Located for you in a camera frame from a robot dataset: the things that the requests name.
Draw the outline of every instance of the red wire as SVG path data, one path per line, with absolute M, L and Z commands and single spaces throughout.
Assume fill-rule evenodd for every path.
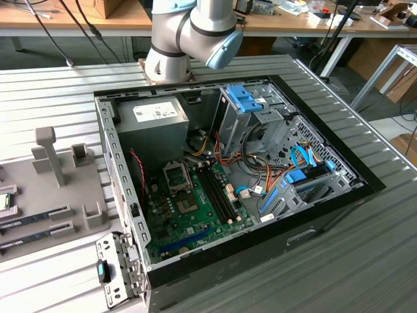
M 142 165 L 142 161 L 140 160 L 140 158 L 137 157 L 137 155 L 132 152 L 129 151 L 131 155 L 133 155 L 135 157 L 135 159 L 137 160 L 137 162 L 139 163 L 139 166 L 141 167 L 141 172 L 142 172 L 142 205 L 145 202 L 145 174 L 143 172 L 143 165 Z

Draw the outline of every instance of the wooden desk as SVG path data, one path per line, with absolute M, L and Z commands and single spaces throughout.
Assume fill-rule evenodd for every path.
M 52 8 L 53 3 L 48 1 L 35 6 L 37 9 Z M 327 7 L 334 10 L 333 3 L 328 2 Z M 42 21 L 52 36 L 83 36 L 70 16 L 61 10 L 60 14 L 51 14 L 53 19 L 43 18 Z M 83 24 L 80 14 L 74 13 Z M 339 61 L 349 42 L 355 37 L 374 38 L 417 38 L 417 30 L 387 31 L 369 17 L 370 12 L 361 12 L 362 20 L 354 22 L 350 27 L 344 27 L 339 37 L 341 40 L 334 50 L 332 57 L 321 72 L 321 76 L 329 76 Z M 97 26 L 103 36 L 150 36 L 152 22 L 138 0 L 126 0 L 108 19 L 89 18 Z M 246 16 L 244 36 L 247 37 L 324 37 L 328 26 L 312 27 L 307 23 L 308 15 L 294 16 L 279 8 L 276 15 L 265 16 L 249 14 Z M 0 36 L 24 37 L 46 36 L 35 18 L 29 13 L 16 9 L 12 4 L 0 1 Z
M 55 8 L 52 1 L 33 6 L 38 10 Z M 77 25 L 61 8 L 61 13 L 48 13 L 52 19 L 41 18 L 52 36 L 83 36 Z M 73 12 L 77 20 L 88 29 L 80 13 Z M 103 36 L 150 36 L 152 22 L 138 0 L 126 0 L 108 18 L 87 16 Z M 30 13 L 17 9 L 13 4 L 0 1 L 0 36 L 46 36 L 37 20 Z
M 333 12 L 335 4 L 328 1 L 327 8 Z M 327 25 L 319 25 L 312 27 L 308 23 L 308 14 L 301 13 L 298 16 L 292 15 L 288 12 L 275 8 L 276 15 L 266 16 L 260 14 L 249 14 L 246 16 L 245 35 L 246 36 L 269 36 L 268 34 L 279 37 L 294 36 L 298 37 L 323 37 L 328 31 Z M 359 12 L 362 19 L 354 21 L 352 26 L 344 27 L 340 33 L 340 37 L 409 37 L 413 34 L 417 37 L 417 29 L 410 29 L 409 32 L 404 31 L 387 31 L 375 22 L 370 20 L 373 16 L 369 10 Z

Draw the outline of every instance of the yellow wire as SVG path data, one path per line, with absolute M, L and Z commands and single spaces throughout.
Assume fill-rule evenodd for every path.
M 204 139 L 204 143 L 203 146 L 201 147 L 200 151 L 193 153 L 193 156 L 198 157 L 199 155 L 203 154 L 204 150 L 206 149 L 206 144 L 207 144 L 207 137 L 206 139 Z

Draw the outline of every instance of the green circuit board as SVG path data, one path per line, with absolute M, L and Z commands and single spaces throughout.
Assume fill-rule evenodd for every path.
M 188 168 L 193 189 L 175 195 L 169 194 L 163 175 L 155 177 L 153 185 L 157 185 L 157 190 L 154 188 L 151 191 L 147 206 L 147 225 L 151 233 L 147 249 L 152 263 L 158 263 L 253 226 L 245 207 L 239 201 L 232 202 L 229 199 L 227 201 L 233 208 L 235 218 L 226 223 L 224 220 L 221 222 L 206 193 L 207 182 L 202 183 L 197 176 L 199 170 Z M 216 177 L 218 190 L 227 198 L 225 186 L 229 181 L 222 166 L 216 163 L 210 165 L 207 170 L 211 172 L 211 176 Z

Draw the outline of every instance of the desk leg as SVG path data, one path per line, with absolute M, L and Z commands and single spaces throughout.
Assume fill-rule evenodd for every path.
M 326 66 L 324 67 L 323 71 L 320 74 L 320 77 L 329 77 L 329 75 L 332 73 L 334 67 L 340 60 L 341 56 L 343 55 L 343 52 L 345 52 L 347 46 L 351 42 L 352 38 L 349 37 L 343 37 L 336 49 L 333 51 L 332 56 L 328 60 Z
M 398 81 L 398 77 L 400 75 L 402 75 L 402 73 L 405 71 L 405 68 L 409 64 L 410 63 L 407 60 L 404 60 L 404 62 L 402 62 L 402 64 L 397 68 L 397 70 L 395 71 L 395 73 L 392 74 L 392 76 L 386 81 L 386 83 L 383 85 L 383 87 L 381 89 L 379 89 L 379 93 L 381 93 L 382 95 L 385 94 L 387 92 L 387 90 L 389 90 L 389 88 L 391 87 L 391 85 L 394 82 L 397 82 Z
M 19 51 L 19 52 L 23 51 L 23 47 L 22 47 L 22 44 L 20 42 L 20 38 L 19 37 L 11 37 L 11 38 L 12 38 L 14 49 L 16 51 Z
M 359 91 L 358 95 L 355 99 L 353 99 L 351 103 L 351 108 L 356 109 L 361 101 L 365 99 L 367 94 L 371 91 L 372 87 L 376 84 L 377 81 L 381 78 L 381 76 L 385 73 L 385 71 L 390 67 L 392 62 L 397 57 L 397 51 L 399 49 L 398 45 L 395 45 L 395 47 L 392 48 L 391 52 L 388 54 L 388 56 L 385 58 L 385 60 L 381 63 L 381 65 L 377 68 L 375 73 L 372 74 L 371 78 L 367 81 L 367 83 L 364 85 L 364 87 Z

